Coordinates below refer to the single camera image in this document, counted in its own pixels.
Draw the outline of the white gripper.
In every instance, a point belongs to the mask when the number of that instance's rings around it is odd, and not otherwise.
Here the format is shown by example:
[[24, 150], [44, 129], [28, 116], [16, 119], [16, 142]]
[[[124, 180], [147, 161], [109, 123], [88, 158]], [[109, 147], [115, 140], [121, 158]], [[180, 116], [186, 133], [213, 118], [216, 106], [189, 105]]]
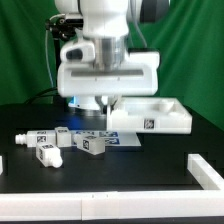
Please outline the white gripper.
[[58, 92], [62, 97], [95, 96], [101, 114], [106, 114], [107, 104], [102, 96], [113, 96], [109, 98], [113, 108], [121, 101], [120, 95], [154, 95], [158, 90], [159, 64], [156, 51], [126, 54], [119, 68], [110, 72], [99, 71], [90, 64], [64, 62], [58, 71]]

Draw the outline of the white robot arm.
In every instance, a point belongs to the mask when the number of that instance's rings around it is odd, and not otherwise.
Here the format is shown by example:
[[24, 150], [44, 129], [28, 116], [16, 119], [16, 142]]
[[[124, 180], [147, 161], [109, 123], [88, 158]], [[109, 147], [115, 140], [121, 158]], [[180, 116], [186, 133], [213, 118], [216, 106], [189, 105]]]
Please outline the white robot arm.
[[127, 47], [128, 24], [156, 22], [170, 0], [55, 0], [67, 23], [83, 27], [60, 51], [57, 87], [72, 97], [74, 110], [99, 114], [123, 96], [153, 95], [158, 90], [160, 55]]

